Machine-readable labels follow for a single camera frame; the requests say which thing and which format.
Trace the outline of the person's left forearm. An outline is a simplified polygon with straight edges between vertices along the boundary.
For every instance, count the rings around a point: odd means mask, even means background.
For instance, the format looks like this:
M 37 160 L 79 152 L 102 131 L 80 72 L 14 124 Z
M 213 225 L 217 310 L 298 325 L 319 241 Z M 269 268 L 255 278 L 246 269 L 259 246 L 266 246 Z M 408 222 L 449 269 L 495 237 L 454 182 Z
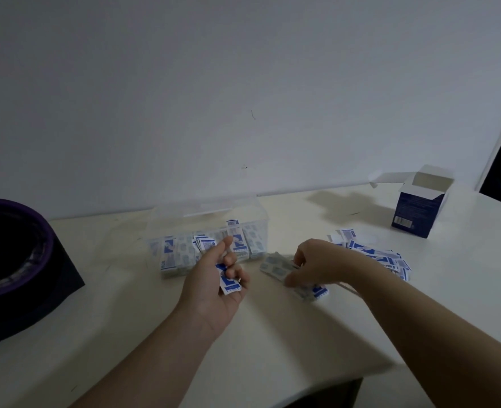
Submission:
M 178 306 L 70 408 L 178 408 L 208 350 L 226 328 L 218 309 Z

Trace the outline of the person's right forearm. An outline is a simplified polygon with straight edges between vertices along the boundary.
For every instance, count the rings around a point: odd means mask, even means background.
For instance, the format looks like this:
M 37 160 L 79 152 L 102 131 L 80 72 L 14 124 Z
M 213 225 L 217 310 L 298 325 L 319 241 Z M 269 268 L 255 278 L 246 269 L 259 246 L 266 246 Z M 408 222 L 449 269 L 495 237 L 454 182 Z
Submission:
M 501 343 L 371 260 L 343 264 L 437 408 L 501 408 Z

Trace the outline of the open blue cardboard box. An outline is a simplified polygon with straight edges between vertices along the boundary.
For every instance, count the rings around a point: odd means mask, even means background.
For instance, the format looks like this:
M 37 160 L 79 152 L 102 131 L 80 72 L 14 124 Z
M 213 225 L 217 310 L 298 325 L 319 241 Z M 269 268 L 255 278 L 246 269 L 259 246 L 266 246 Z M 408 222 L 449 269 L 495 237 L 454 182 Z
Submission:
M 401 184 L 391 226 L 401 231 L 428 238 L 454 183 L 452 171 L 423 165 L 418 171 L 383 172 L 368 176 L 369 184 Z

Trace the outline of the row of bandage packets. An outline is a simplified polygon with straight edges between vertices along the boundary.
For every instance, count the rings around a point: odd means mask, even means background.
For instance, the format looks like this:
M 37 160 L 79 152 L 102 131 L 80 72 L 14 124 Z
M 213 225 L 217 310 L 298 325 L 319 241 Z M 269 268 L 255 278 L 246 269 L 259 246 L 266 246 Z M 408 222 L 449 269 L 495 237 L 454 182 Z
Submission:
M 264 256 L 268 250 L 268 220 L 247 222 L 229 220 L 204 230 L 148 231 L 145 237 L 163 279 L 185 276 L 201 259 L 204 251 L 226 236 L 233 237 L 229 251 L 241 262 Z

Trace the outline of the pile of bandage packets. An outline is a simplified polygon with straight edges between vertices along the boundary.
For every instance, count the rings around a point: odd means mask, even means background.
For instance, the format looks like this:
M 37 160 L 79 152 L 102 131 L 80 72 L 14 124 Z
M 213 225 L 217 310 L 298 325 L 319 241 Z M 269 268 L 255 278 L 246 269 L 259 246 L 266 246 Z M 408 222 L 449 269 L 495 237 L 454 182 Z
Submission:
M 355 230 L 352 228 L 335 230 L 333 234 L 327 234 L 327 239 L 337 246 L 362 253 L 377 261 L 403 281 L 408 282 L 410 280 L 412 269 L 399 253 L 364 244 L 362 240 L 358 239 Z

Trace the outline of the person's left hand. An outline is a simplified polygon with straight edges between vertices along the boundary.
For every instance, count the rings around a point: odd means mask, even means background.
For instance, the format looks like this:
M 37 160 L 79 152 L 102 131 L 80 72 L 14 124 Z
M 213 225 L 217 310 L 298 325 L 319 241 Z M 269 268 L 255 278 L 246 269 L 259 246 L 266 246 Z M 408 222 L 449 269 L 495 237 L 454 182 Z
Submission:
M 234 253 L 234 271 L 226 271 L 226 276 L 240 282 L 242 289 L 224 295 L 220 289 L 219 271 L 201 271 L 201 259 L 186 276 L 179 302 L 178 313 L 185 315 L 202 328 L 206 335 L 217 339 L 232 321 L 250 285 L 250 277 L 237 262 Z

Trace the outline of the clear plastic storage container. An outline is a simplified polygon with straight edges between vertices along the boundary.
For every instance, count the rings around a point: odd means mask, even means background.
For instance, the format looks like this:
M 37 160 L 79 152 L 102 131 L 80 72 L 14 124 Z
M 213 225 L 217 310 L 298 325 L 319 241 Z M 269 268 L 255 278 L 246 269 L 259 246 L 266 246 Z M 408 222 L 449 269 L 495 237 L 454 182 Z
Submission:
M 223 226 L 224 223 L 229 220 L 247 222 L 258 219 L 268 220 L 269 217 L 266 209 L 255 196 L 212 199 L 200 203 L 185 202 L 159 205 L 155 207 L 149 215 L 145 227 L 144 239 L 148 231 L 152 231 L 153 233 L 155 233 L 155 231 L 171 230 L 197 231 L 208 227 Z M 152 260 L 159 271 L 159 266 L 154 261 L 153 257 Z

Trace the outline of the grey-backed bandage packet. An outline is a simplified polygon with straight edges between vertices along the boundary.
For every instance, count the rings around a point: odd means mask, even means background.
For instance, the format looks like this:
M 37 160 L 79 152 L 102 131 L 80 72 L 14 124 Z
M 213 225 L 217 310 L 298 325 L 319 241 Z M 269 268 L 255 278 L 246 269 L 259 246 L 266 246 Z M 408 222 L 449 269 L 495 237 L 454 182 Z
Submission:
M 293 260 L 278 252 L 268 253 L 259 266 L 259 270 L 284 283 L 287 275 L 299 269 Z

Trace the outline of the black purple round appliance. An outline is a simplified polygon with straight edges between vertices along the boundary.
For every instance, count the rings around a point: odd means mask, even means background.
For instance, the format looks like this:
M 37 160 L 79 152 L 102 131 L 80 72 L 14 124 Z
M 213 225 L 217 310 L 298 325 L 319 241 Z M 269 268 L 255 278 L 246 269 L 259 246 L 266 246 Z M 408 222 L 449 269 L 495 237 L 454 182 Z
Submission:
M 0 342 L 44 319 L 84 286 L 47 220 L 0 198 Z

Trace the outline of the person's right hand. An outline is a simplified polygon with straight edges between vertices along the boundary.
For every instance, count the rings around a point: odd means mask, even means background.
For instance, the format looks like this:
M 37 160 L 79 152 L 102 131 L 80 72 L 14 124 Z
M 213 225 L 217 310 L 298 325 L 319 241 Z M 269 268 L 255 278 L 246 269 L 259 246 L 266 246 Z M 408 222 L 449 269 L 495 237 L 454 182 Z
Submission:
M 354 282 L 367 264 L 363 254 L 325 240 L 309 239 L 297 249 L 308 249 L 308 261 L 287 275 L 284 284 L 290 288 L 343 283 L 355 289 Z

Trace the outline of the blue white bandage packet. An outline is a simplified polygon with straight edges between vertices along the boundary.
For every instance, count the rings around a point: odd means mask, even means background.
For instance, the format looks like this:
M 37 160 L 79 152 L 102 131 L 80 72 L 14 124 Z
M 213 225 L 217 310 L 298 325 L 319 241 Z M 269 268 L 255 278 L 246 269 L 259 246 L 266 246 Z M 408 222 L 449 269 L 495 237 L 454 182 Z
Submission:
M 319 285 L 291 288 L 291 291 L 303 302 L 315 302 L 329 294 L 328 288 Z
M 229 295 L 234 292 L 240 292 L 242 286 L 239 281 L 235 279 L 230 279 L 226 276 L 226 265 L 222 263 L 216 264 L 216 268 L 220 274 L 220 289 L 224 295 Z

